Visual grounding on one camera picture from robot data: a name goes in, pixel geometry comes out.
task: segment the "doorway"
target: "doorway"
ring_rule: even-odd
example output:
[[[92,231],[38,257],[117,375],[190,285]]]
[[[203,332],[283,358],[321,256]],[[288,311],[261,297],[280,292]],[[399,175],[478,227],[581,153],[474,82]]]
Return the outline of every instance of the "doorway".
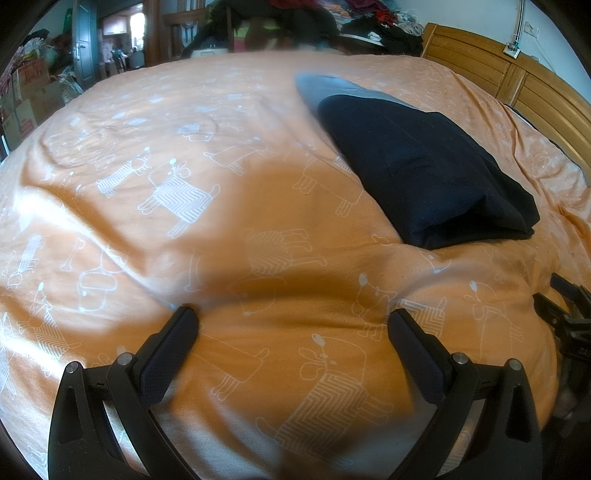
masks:
[[[98,36],[103,78],[144,67],[144,4],[135,4],[101,18]]]

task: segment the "metal screw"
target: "metal screw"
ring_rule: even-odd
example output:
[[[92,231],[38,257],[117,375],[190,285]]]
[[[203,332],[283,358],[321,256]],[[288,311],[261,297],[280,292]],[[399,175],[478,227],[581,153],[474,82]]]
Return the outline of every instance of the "metal screw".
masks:
[[[452,355],[453,361],[457,364],[464,365],[468,363],[468,356],[463,352],[456,352]]]
[[[117,363],[118,363],[119,365],[127,365],[129,362],[131,362],[131,359],[132,359],[133,357],[134,357],[134,356],[133,356],[133,355],[131,355],[131,353],[128,353],[128,352],[126,352],[126,353],[122,353],[121,355],[119,355],[119,356],[117,357]]]
[[[516,371],[521,370],[521,362],[519,360],[515,360],[514,358],[512,358],[511,360],[509,360],[509,366]]]
[[[78,365],[78,362],[70,362],[66,365],[66,372],[68,372],[69,374],[74,373],[76,370],[78,370]]]

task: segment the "bedsheet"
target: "bedsheet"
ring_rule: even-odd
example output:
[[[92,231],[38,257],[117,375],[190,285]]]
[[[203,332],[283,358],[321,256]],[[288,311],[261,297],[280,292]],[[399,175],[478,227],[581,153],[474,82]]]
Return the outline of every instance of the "bedsheet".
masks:
[[[404,245],[300,100],[302,71],[447,115],[534,196],[534,236]],[[591,284],[581,171],[470,81],[412,57],[238,54],[117,75],[8,157],[0,193],[0,419],[44,478],[64,366],[135,352],[175,306],[193,306],[201,331],[154,411],[202,478],[379,479],[433,412],[388,312],[406,308],[473,361],[521,360],[544,423],[558,359],[531,295],[562,304],[554,271]]]

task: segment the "gray cloth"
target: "gray cloth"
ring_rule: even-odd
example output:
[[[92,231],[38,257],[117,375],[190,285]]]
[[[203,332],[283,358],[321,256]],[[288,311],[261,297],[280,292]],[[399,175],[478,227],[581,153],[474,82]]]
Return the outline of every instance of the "gray cloth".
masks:
[[[297,87],[298,92],[300,92],[304,102],[314,115],[318,114],[318,106],[320,105],[320,102],[333,95],[349,95],[359,98],[388,100],[389,102],[416,109],[416,107],[413,107],[392,95],[380,92],[379,90],[368,90],[367,88],[360,87],[353,82],[338,77],[300,73],[295,76],[295,79],[295,86]]]

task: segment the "folded black clothing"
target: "folded black clothing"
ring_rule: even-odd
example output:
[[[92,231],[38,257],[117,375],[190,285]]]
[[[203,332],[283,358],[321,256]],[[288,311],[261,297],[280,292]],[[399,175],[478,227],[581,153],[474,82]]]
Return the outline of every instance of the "folded black clothing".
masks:
[[[317,116],[405,243],[436,249],[534,233],[534,198],[445,115],[331,95]]]

